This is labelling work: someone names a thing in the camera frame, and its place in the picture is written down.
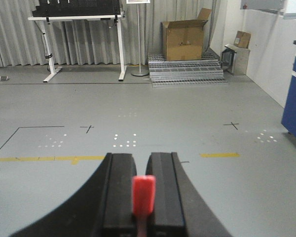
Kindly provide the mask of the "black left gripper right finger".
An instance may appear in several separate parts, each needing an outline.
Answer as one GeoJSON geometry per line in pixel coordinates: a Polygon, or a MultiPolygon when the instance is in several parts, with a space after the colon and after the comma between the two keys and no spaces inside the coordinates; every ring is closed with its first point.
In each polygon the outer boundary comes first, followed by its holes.
{"type": "Polygon", "coordinates": [[[152,153],[146,174],[156,177],[149,237],[229,237],[231,234],[193,186],[177,153],[152,153]]]}

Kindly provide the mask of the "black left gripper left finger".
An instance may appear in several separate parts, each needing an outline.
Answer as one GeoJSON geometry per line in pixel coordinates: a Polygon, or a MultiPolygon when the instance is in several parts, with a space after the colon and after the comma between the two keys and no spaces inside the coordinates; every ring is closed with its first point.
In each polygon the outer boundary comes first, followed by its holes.
{"type": "Polygon", "coordinates": [[[14,237],[134,237],[131,154],[106,154],[90,178],[63,204],[14,237]]]}

